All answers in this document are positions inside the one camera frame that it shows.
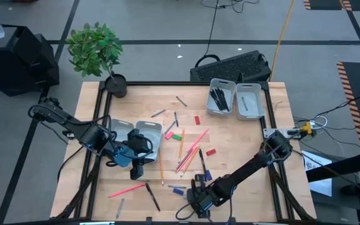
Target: black plant pot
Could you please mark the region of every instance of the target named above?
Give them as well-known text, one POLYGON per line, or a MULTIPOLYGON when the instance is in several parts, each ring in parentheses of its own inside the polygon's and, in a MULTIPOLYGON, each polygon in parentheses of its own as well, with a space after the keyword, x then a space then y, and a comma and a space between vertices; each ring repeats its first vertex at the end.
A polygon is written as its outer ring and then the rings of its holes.
POLYGON ((126 78, 123 75, 114 74, 113 72, 106 78, 105 88, 117 98, 123 98, 128 93, 126 78))

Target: yellow pencil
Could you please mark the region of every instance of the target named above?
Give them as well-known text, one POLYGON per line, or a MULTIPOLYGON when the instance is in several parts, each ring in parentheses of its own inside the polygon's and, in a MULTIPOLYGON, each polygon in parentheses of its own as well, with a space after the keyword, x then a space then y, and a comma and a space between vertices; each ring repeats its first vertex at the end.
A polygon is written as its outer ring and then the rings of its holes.
POLYGON ((182 133, 181 133, 181 143, 180 143, 180 151, 179 151, 179 161, 178 161, 177 163, 180 163, 181 152, 183 151, 183 141, 184 141, 184 130, 182 130, 182 133))
POLYGON ((190 160, 187 162, 186 168, 184 168, 184 171, 181 173, 180 177, 184 176, 184 173, 186 172, 188 166, 191 164, 191 161, 194 159, 194 156, 197 154, 199 150, 199 146, 197 147, 197 149, 195 149, 195 151, 192 153, 192 156, 190 157, 190 160))
POLYGON ((161 165, 161 181, 162 181, 162 186, 164 184, 163 182, 163 163, 162 163, 162 154, 161 154, 161 150, 158 150, 159 152, 159 163, 161 165))

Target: pink stick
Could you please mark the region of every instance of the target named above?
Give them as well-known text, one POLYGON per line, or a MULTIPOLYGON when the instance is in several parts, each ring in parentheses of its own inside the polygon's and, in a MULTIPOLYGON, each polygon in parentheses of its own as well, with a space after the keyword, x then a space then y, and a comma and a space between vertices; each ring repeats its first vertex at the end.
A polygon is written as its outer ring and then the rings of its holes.
POLYGON ((127 188, 126 190, 116 192, 116 193, 110 195, 109 198, 113 198, 114 196, 118 196, 118 195, 120 195, 120 194, 126 193, 126 192, 128 192, 128 191, 131 191, 131 190, 134 190, 134 189, 136 189, 136 188, 143 187, 143 186, 145 186, 145 183, 144 183, 144 184, 137 184, 137 185, 135 185, 134 187, 130 187, 130 188, 127 188))
POLYGON ((192 150, 192 153, 186 158, 186 160, 184 160, 184 162, 182 162, 182 164, 179 166, 179 169, 177 169, 176 173, 179 172, 181 170, 181 168, 186 164, 186 162, 188 161, 188 159, 190 159, 190 157, 193 155, 194 151, 197 150, 198 147, 195 147, 192 150))
POLYGON ((209 129, 206 129, 206 131, 204 131, 200 136, 199 138, 197 138, 194 143, 191 145, 191 147, 188 149, 188 151, 192 150, 193 147, 204 137, 204 135, 207 133, 209 129))

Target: potted plant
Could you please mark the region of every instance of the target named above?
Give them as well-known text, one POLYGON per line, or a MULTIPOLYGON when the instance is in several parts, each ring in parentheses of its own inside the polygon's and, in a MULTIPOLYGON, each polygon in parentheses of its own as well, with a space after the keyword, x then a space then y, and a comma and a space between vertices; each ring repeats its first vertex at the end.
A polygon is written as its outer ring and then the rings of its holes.
POLYGON ((67 50, 72 56, 69 60, 74 65, 76 72, 81 72, 82 77, 88 75, 101 76, 101 68, 109 73, 105 80, 105 88, 117 98, 127 94, 126 78, 113 72, 113 66, 119 64, 118 57, 123 52, 119 39, 106 24, 94 27, 88 23, 82 31, 71 31, 72 38, 67 39, 67 50))

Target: blue eraser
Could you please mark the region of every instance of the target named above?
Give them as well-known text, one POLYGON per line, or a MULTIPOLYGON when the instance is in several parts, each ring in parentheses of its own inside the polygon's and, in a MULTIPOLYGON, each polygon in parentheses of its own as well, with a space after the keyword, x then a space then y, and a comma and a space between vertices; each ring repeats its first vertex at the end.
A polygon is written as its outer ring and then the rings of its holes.
POLYGON ((212 180, 212 175, 211 175, 211 173, 209 172, 209 170, 206 171, 206 180, 207 180, 207 181, 212 180))
POLYGON ((183 195, 184 194, 184 191, 180 190, 180 189, 177 189, 177 188, 174 188, 173 189, 173 193, 176 193, 176 194, 179 194, 179 195, 183 195))

